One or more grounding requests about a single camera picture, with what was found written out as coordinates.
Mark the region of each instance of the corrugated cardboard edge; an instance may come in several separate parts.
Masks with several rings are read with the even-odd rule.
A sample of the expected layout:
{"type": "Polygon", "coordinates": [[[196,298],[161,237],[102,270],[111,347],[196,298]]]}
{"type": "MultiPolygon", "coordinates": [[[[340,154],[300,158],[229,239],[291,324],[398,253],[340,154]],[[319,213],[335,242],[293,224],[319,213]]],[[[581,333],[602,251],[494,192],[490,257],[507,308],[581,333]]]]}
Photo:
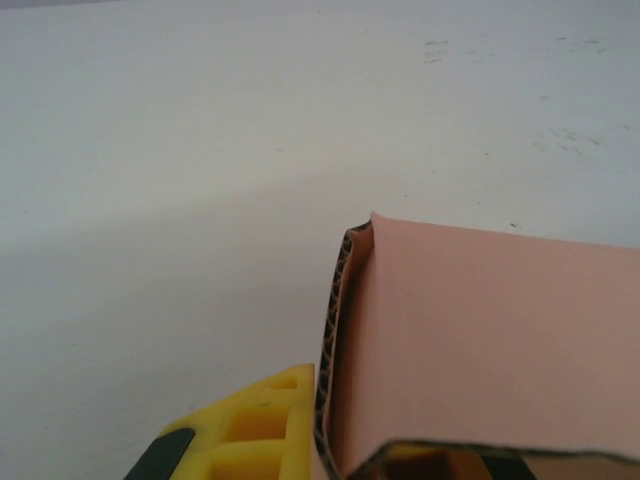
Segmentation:
{"type": "MultiPolygon", "coordinates": [[[[336,269],[331,285],[331,294],[322,341],[322,356],[318,372],[318,384],[316,387],[316,400],[314,409],[313,437],[316,445],[314,460],[316,463],[316,475],[314,477],[327,478],[329,480],[341,480],[343,475],[339,472],[330,446],[330,408],[331,408],[331,388],[334,373],[334,361],[336,354],[336,344],[339,335],[339,323],[341,320],[342,308],[345,298],[352,290],[357,281],[359,270],[366,262],[369,254],[374,248],[373,227],[371,221],[358,227],[347,230],[342,240],[340,254],[336,263],[336,269]],[[356,242],[354,238],[363,241],[359,243],[359,261],[354,261],[356,242]],[[318,463],[324,469],[322,475],[317,472],[318,463]]],[[[369,459],[360,465],[356,471],[347,478],[369,478],[369,475],[379,470],[389,457],[391,451],[399,446],[417,446],[424,448],[440,448],[458,451],[473,452],[479,455],[499,456],[499,457],[544,457],[544,458],[575,458],[590,457],[601,458],[627,465],[640,465],[640,459],[618,455],[612,452],[603,451],[552,451],[544,449],[513,448],[509,446],[467,444],[467,443],[447,443],[427,439],[394,439],[381,445],[377,451],[372,452],[369,459]]]]}

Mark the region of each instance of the yellow foam piece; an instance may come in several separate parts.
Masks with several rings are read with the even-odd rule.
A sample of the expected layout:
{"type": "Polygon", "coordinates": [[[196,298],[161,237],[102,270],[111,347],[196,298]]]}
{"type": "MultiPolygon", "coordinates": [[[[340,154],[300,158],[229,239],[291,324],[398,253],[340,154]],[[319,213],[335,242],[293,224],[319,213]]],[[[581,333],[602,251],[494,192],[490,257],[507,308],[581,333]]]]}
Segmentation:
{"type": "Polygon", "coordinates": [[[297,365],[167,426],[196,432],[171,480],[309,480],[313,392],[297,365]]]}

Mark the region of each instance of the cardboard box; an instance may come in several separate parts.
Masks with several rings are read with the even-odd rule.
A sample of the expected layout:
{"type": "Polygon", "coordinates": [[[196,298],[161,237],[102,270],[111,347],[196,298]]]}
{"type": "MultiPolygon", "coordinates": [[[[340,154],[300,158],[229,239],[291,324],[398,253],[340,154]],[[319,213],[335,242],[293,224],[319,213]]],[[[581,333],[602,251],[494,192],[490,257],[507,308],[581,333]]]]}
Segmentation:
{"type": "Polygon", "coordinates": [[[314,440],[332,480],[640,479],[640,249],[374,215],[342,243],[314,440]]]}

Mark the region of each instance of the folded cardboard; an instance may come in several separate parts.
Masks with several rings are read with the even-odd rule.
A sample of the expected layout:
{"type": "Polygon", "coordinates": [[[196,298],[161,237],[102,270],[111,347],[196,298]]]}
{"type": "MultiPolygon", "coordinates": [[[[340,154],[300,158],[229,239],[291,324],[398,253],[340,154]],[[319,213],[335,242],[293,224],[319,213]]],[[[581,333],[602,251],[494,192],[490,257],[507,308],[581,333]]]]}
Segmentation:
{"type": "Polygon", "coordinates": [[[315,474],[378,478],[413,447],[640,479],[639,345],[640,249],[374,215],[333,279],[315,474]]]}

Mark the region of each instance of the white table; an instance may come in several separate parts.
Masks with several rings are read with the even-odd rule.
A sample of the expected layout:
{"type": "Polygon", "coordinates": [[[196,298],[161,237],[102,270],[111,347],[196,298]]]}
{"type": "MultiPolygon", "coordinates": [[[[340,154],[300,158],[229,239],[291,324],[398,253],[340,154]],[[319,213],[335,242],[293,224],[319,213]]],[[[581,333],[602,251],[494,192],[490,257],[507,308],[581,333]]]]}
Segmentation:
{"type": "Polygon", "coordinates": [[[316,361],[371,210],[640,246],[640,4],[605,3],[0,10],[0,478],[121,478],[316,361]]]}

